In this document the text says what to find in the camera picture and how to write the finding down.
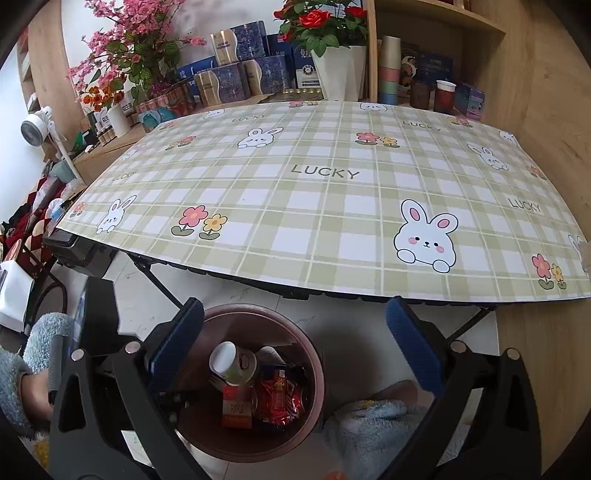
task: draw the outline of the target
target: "blue gripper pad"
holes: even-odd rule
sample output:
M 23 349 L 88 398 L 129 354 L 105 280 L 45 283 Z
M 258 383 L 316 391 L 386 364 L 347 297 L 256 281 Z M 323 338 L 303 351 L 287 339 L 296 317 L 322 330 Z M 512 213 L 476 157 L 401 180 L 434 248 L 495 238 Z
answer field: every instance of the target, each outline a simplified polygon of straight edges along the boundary
M 402 350 L 404 358 L 410 365 L 418 383 L 423 390 L 427 390 L 438 397 L 445 388 L 443 381 L 442 351 L 437 353 L 434 349 L 444 345 L 444 337 L 437 330 L 433 332 L 432 341 L 443 343 L 431 346 L 419 325 L 423 328 L 437 329 L 433 324 L 427 324 L 419 320 L 408 308 L 401 297 L 391 299 L 386 306 L 386 324 L 394 336 L 396 343 Z
M 203 304 L 190 298 L 170 322 L 170 331 L 148 360 L 147 370 L 151 376 L 148 390 L 152 395 L 170 389 L 178 369 L 203 328 L 204 318 Z

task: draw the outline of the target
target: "tile floor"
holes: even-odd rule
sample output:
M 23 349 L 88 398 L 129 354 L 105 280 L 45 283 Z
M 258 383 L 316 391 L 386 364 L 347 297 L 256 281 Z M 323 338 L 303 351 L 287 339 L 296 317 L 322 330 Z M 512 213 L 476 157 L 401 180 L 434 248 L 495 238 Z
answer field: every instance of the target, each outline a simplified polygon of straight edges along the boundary
M 327 382 L 326 407 L 329 409 L 347 401 L 367 398 L 399 380 L 414 378 L 385 325 L 383 304 L 326 296 L 311 296 L 307 301 L 288 300 L 241 283 L 166 265 L 155 265 L 152 271 L 180 301 L 194 296 L 205 308 L 225 303 L 253 303 L 291 319 L 322 351 Z M 85 277 L 60 266 L 56 266 L 54 272 L 66 283 L 68 311 L 73 314 Z M 115 282 L 121 332 L 134 332 L 144 339 L 155 325 L 169 321 L 177 310 L 124 254 L 117 255 L 105 278 Z M 43 310 L 51 311 L 55 300 L 47 299 Z M 476 311 L 475 307 L 425 305 L 413 309 L 419 318 L 435 323 L 444 335 L 451 334 Z M 476 352 L 498 354 L 494 313 L 462 339 Z M 478 393 L 475 393 L 466 415 L 470 415 L 477 404 Z M 137 459 L 147 461 L 135 435 L 126 434 L 126 438 Z M 229 463 L 195 448 L 191 451 L 213 480 L 258 480 L 278 475 L 285 480 L 322 480 L 325 474 L 339 469 L 338 458 L 324 445 L 318 433 L 310 435 L 289 454 L 262 463 Z

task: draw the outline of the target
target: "white wall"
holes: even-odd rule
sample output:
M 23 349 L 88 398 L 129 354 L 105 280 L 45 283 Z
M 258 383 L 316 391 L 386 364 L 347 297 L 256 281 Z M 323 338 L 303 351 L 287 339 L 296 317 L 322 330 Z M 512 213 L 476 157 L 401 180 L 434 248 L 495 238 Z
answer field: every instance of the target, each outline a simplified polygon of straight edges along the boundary
M 209 34 L 219 30 L 263 20 L 267 34 L 277 33 L 281 21 L 274 21 L 273 12 L 283 3 L 283 0 L 187 0 L 174 16 L 174 32 L 180 37 L 191 33 L 209 40 Z M 79 64 L 90 53 L 81 41 L 82 35 L 90 37 L 96 30 L 108 30 L 112 25 L 106 18 L 95 18 L 92 11 L 84 7 L 83 0 L 61 0 L 61 26 L 70 66 Z M 211 45 L 183 46 L 179 65 L 210 56 L 213 56 Z
M 28 115 L 18 78 L 16 47 L 0 69 L 0 220 L 8 220 L 35 186 L 43 170 L 43 150 L 21 135 Z

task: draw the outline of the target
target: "bunny paw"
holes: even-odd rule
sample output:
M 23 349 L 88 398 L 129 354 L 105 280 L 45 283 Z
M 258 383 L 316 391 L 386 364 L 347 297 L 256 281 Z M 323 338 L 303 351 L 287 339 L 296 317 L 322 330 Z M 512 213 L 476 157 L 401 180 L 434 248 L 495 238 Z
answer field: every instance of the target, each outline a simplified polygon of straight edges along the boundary
M 398 250 L 398 258 L 405 263 L 415 263 L 417 259 L 410 250 Z
M 433 270 L 439 273 L 448 273 L 449 265 L 447 265 L 443 260 L 435 260 L 435 262 L 433 262 Z

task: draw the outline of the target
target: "table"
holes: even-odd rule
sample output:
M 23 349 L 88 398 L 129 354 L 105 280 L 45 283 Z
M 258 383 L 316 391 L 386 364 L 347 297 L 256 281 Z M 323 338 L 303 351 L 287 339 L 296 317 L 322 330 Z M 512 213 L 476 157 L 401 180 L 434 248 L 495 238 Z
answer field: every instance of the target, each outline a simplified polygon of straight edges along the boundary
M 469 303 L 591 296 L 583 235 L 517 139 L 403 107 L 270 103 L 162 124 L 59 228 L 318 291 Z

